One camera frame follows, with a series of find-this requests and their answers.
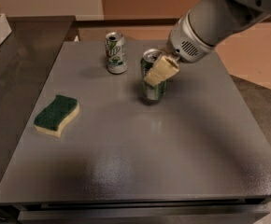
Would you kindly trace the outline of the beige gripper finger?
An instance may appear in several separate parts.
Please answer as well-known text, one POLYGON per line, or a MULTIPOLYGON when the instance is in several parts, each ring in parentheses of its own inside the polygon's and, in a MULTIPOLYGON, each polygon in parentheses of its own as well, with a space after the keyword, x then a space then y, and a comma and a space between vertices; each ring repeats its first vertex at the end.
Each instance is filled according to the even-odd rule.
POLYGON ((168 80, 179 72, 178 59, 170 55, 162 55, 144 76, 144 81, 152 87, 168 80))

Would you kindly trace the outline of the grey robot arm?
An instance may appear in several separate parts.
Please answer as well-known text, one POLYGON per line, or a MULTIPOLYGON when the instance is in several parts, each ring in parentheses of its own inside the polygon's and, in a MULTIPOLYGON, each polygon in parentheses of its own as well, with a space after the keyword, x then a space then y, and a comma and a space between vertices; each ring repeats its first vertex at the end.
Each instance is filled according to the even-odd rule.
POLYGON ((173 26, 164 53, 144 76, 152 87, 196 63, 227 37, 271 16, 271 0, 200 0, 173 26))

